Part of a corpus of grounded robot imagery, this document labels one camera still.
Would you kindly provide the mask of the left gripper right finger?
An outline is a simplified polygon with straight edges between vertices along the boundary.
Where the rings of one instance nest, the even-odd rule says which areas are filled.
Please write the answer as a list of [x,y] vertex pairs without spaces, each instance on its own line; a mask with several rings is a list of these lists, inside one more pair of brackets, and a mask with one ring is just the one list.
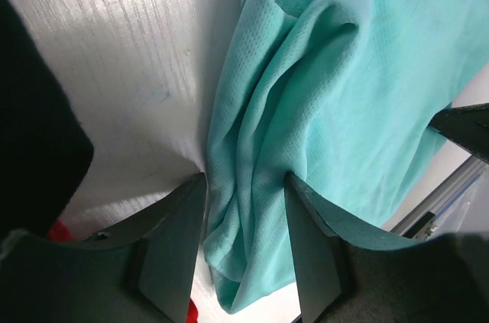
[[285,177],[303,322],[486,322],[488,236],[416,241],[377,228]]

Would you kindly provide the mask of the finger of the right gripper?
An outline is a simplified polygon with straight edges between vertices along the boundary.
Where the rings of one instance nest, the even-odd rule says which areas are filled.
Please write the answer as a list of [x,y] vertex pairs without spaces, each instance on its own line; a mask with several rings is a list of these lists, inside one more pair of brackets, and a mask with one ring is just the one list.
[[429,126],[462,149],[488,163],[488,103],[439,111]]

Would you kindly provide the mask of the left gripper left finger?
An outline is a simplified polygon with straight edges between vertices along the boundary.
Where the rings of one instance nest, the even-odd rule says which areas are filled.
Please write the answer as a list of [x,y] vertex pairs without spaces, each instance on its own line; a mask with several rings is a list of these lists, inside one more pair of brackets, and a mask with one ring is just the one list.
[[84,241],[1,244],[3,322],[184,322],[206,203],[198,173]]

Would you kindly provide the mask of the teal t shirt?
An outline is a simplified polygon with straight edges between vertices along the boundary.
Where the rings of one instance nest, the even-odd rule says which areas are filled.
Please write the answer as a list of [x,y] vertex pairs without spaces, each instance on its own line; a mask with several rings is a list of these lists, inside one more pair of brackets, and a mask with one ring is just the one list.
[[241,0],[207,141],[203,253],[229,314],[293,283],[284,177],[380,227],[488,62],[488,0]]

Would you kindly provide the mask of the black t shirt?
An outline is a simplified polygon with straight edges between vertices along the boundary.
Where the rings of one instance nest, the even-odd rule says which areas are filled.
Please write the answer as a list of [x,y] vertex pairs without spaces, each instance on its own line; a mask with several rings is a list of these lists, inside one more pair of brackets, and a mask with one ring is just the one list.
[[46,235],[93,154],[23,21],[1,0],[1,235],[15,229]]

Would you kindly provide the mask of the red t shirt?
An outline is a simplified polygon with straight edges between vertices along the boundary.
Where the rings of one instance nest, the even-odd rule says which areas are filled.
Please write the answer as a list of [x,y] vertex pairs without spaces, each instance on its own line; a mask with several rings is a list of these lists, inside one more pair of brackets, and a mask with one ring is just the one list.
[[70,230],[60,219],[57,219],[54,222],[53,226],[47,233],[47,238],[58,243],[71,241],[73,239]]

